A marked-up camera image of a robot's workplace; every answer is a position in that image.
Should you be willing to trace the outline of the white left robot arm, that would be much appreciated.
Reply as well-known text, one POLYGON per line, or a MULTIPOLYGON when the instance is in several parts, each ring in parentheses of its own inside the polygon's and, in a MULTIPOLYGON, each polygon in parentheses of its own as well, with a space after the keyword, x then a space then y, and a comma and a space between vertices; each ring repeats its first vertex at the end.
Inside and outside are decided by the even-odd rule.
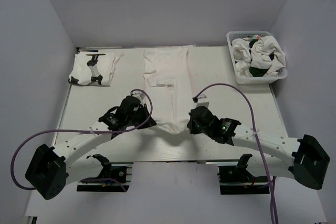
POLYGON ((25 178, 45 200, 56 197, 70 183, 73 163, 94 148, 118 135, 156 125, 151 99, 126 96, 119 106, 109 109, 88 130, 74 130, 70 140, 49 147, 39 146, 29 163, 25 178))

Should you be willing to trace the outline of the white t-shirt green trim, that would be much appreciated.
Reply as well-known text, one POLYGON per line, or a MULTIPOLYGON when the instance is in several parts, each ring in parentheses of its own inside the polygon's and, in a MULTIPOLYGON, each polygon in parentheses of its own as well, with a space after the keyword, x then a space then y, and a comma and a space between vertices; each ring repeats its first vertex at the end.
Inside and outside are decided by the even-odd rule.
POLYGON ((171 134, 186 130, 194 107, 188 69, 188 46, 149 48, 143 53, 145 91, 153 103, 152 118, 171 134))

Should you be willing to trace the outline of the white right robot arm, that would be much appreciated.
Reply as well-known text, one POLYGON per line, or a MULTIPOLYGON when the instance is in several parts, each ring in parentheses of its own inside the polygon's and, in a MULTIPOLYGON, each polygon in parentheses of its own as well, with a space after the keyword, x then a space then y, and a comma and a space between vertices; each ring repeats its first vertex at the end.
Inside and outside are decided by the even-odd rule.
POLYGON ((315 137, 290 138, 256 132, 238 120, 219 119, 204 106, 192 109, 189 116, 187 128, 191 134, 204 134, 218 144, 245 147, 270 156, 258 161, 252 154, 244 154, 237 165, 241 180, 247 182, 270 174, 294 179, 310 189, 322 189, 330 157, 315 137))

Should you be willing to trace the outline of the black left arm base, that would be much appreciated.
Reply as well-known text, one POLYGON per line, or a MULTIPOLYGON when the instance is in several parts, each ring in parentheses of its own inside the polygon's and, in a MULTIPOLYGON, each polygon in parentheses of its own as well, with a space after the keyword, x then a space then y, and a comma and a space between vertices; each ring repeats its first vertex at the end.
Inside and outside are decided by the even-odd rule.
POLYGON ((95 177, 86 177, 77 184, 78 192, 126 193, 132 177, 132 164, 115 164, 101 154, 87 156, 96 159, 102 170, 95 177))

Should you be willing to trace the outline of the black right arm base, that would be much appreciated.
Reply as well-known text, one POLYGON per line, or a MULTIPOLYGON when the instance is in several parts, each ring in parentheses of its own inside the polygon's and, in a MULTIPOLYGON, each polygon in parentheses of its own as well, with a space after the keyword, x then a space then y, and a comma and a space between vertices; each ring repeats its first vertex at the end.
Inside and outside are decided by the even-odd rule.
POLYGON ((266 176, 256 177, 247 171, 251 154, 243 154, 235 164, 219 164, 217 176, 221 195, 270 194, 266 176))

